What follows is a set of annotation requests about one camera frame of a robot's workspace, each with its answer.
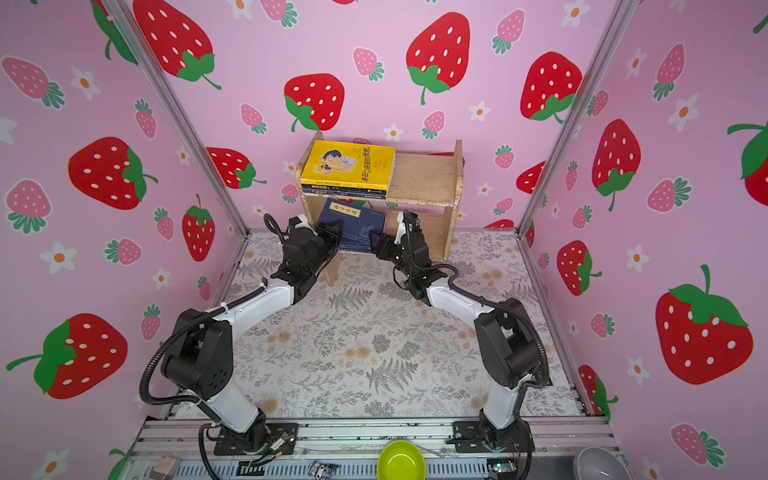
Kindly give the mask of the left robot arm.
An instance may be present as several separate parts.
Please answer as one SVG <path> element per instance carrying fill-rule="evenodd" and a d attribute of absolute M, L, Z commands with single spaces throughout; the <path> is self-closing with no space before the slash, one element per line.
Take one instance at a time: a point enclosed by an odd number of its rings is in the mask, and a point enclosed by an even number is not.
<path fill-rule="evenodd" d="M 139 384 L 143 403 L 192 403 L 247 452 L 265 443 L 266 417 L 233 379 L 234 345 L 259 322 L 304 299 L 339 251 L 343 232 L 341 220 L 312 227 L 304 217 L 293 217 L 285 231 L 271 215 L 264 220 L 282 247 L 277 271 L 229 303 L 183 312 Z"/>

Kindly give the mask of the yellow cartoon cover book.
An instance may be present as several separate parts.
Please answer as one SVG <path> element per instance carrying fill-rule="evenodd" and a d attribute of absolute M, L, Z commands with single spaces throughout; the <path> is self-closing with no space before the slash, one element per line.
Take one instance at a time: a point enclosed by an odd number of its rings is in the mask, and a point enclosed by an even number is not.
<path fill-rule="evenodd" d="M 319 140 L 313 143 L 300 184 L 386 192 L 394 166 L 392 147 Z"/>

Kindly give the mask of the black book yellow title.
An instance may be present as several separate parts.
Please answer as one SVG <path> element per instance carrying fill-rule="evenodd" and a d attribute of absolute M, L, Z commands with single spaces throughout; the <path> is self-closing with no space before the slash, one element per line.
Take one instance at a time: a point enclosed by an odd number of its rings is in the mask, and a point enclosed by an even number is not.
<path fill-rule="evenodd" d="M 326 186 L 312 186 L 302 185 L 302 192 L 309 195 L 320 196 L 335 196 L 335 197 L 349 197 L 349 198 L 366 198 L 384 200 L 388 197 L 387 190 L 376 189 L 360 189 L 360 188 L 347 188 L 347 187 L 326 187 Z"/>

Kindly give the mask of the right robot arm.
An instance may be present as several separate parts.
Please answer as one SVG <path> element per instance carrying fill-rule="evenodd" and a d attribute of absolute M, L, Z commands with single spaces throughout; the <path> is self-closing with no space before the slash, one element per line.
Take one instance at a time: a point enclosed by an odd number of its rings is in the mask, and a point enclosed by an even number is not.
<path fill-rule="evenodd" d="M 521 447 L 535 451 L 531 427 L 521 415 L 525 395 L 550 382 L 544 342 L 516 298 L 491 301 L 456 284 L 460 270 L 434 262 L 418 216 L 404 211 L 394 235 L 369 233 L 372 253 L 405 275 L 401 287 L 414 299 L 443 310 L 474 328 L 482 364 L 492 383 L 471 439 L 492 452 Z"/>

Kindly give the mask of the blue book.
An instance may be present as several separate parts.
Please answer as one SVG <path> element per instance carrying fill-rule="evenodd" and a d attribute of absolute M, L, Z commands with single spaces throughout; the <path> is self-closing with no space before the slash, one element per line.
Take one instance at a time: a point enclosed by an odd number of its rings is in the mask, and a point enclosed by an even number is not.
<path fill-rule="evenodd" d="M 347 252 L 370 254 L 372 245 L 369 239 L 355 240 L 343 237 L 340 242 L 340 249 Z"/>
<path fill-rule="evenodd" d="M 343 237 L 364 240 L 369 239 L 372 231 L 384 231 L 386 214 L 365 206 L 328 199 L 320 213 L 319 222 L 331 224 L 337 221 L 341 222 L 341 240 Z"/>

